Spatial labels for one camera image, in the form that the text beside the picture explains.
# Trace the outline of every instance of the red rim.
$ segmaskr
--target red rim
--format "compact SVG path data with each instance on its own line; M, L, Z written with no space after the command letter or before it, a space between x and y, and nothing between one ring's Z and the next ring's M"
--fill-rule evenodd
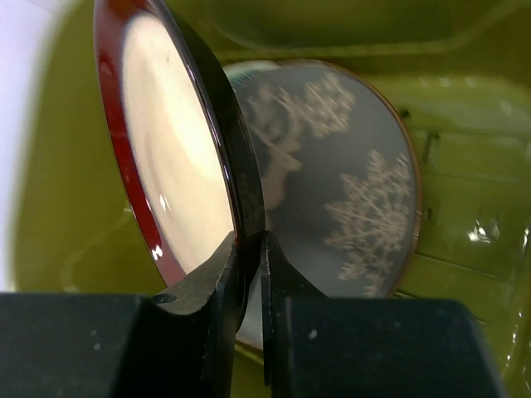
M121 98L122 48L128 23L141 12L156 17L149 0L99 0L95 4L95 59L100 91L114 155L129 203L144 240L166 285L184 278L183 268L173 256L168 242L159 233L149 208L127 134Z

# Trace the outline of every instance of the decorative plate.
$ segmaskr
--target decorative plate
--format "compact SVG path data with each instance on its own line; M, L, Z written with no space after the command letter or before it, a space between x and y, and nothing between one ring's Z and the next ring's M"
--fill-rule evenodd
M385 298L417 242L421 185L397 113L358 77L320 62L233 86L261 173L266 226L328 296ZM239 338L261 345L261 296Z
M216 57L163 0L98 0L94 37L125 191L171 286L230 231L239 246L263 231L251 139Z

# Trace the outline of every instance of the plate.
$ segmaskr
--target plate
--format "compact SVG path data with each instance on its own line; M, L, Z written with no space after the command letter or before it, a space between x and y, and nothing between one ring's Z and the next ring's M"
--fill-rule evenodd
M357 76L322 62L260 70L234 89L258 158L266 227L288 260L330 297L388 297L421 221L417 158L397 113ZM255 347L258 280L238 335Z

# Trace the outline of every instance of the green plastic tub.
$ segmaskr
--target green plastic tub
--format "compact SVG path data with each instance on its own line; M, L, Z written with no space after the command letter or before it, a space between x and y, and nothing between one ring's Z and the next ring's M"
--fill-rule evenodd
M531 396L531 2L172 0L222 64L320 59L401 113L424 220L396 298L467 305L512 396ZM59 31L43 76L13 242L21 291L163 288L127 205L101 108L92 1ZM233 396L266 396L238 356Z

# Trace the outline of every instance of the red-rimmed plate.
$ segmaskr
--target red-rimmed plate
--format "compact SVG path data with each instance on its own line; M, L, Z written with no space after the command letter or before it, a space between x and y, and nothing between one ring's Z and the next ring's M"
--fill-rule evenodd
M99 0L94 24L101 96L119 171L153 260L171 285L208 257L218 235L218 244L225 238L223 231L212 233L216 226L232 228L237 243L264 230L256 156L216 57L162 1ZM168 115L173 122L161 123ZM195 189L197 181L208 189ZM217 198L223 202L218 208L230 213L213 213L223 222L202 211Z

